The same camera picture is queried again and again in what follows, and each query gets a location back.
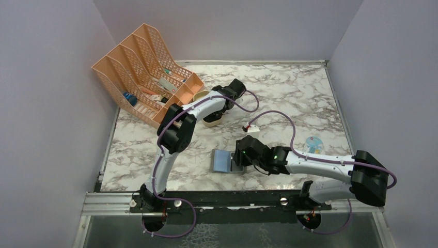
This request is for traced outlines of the grey leather card holder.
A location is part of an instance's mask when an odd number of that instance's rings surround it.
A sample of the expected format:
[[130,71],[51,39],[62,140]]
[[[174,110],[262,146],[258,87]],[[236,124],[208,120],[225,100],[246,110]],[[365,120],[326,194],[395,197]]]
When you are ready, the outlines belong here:
[[244,174],[246,168],[241,165],[237,165],[232,156],[231,151],[213,149],[211,153],[210,171],[213,173],[221,174]]

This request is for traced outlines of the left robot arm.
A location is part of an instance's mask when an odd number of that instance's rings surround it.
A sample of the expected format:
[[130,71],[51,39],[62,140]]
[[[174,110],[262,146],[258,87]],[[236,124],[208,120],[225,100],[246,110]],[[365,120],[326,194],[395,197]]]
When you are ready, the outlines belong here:
[[149,178],[139,191],[144,208],[156,212],[162,207],[170,171],[179,153],[190,144],[196,124],[208,116],[232,109],[245,92],[245,85],[234,79],[228,86],[215,86],[190,104],[172,104],[169,107],[157,131],[157,158]]

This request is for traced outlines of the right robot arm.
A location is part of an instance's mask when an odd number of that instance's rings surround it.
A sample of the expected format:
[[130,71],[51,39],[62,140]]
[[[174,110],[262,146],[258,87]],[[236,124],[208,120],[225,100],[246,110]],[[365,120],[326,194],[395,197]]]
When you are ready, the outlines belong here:
[[247,135],[236,142],[232,160],[237,166],[257,166],[269,175],[324,177],[303,183],[298,203],[304,210],[338,199],[357,199],[374,207],[386,204],[389,171],[366,151],[359,150],[354,156],[326,156],[288,147],[270,148]]

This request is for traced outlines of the beige oval tray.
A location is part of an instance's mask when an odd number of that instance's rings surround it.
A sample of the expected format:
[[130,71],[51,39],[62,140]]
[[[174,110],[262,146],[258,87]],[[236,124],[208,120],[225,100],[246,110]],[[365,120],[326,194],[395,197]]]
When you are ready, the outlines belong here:
[[190,111],[197,122],[202,121],[206,127],[217,126],[222,121],[226,99],[217,91],[201,91],[193,98],[195,107]]

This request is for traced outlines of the green capped marker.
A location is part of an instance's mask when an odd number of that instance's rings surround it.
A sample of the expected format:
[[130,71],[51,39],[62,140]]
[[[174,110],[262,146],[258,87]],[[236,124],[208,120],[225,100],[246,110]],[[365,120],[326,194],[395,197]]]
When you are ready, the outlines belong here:
[[163,70],[164,70],[168,75],[173,75],[173,72],[170,71],[169,69],[167,69],[167,68],[163,68]]

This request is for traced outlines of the white tube in organizer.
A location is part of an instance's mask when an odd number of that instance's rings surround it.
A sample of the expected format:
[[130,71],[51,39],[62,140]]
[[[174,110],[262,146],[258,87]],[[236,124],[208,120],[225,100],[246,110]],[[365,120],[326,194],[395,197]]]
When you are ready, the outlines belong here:
[[166,80],[165,78],[161,77],[159,79],[152,77],[152,79],[162,88],[166,89],[169,92],[172,92],[173,94],[178,90],[177,87],[175,85],[173,85],[172,83],[170,83],[168,80]]

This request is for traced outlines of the orange plastic file organizer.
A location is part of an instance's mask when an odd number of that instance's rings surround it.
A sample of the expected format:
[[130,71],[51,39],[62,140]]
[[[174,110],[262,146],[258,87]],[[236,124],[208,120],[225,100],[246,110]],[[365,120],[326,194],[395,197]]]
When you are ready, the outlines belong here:
[[[173,72],[168,75],[163,68]],[[191,103],[195,94],[204,89],[199,76],[178,65],[171,56],[159,31],[142,24],[132,34],[92,66],[104,88],[123,110],[158,128],[172,104]],[[165,78],[177,87],[173,94],[153,79]],[[138,98],[131,106],[123,93]]]

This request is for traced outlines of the blue item in organizer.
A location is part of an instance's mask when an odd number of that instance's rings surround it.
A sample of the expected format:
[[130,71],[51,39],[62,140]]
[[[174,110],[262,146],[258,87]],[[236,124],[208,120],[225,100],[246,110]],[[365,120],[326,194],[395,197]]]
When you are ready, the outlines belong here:
[[125,91],[123,93],[123,96],[125,97],[125,99],[130,103],[131,106],[136,106],[138,103],[138,98],[133,95],[132,93],[129,93],[127,91]]

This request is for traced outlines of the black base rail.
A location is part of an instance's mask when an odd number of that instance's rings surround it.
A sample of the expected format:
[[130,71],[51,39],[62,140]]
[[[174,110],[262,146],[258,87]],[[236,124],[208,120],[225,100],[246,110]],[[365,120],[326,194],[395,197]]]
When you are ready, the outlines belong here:
[[163,201],[141,190],[132,195],[130,213],[140,213],[147,227],[197,224],[295,224],[313,211],[331,210],[311,204],[299,190],[167,191]]

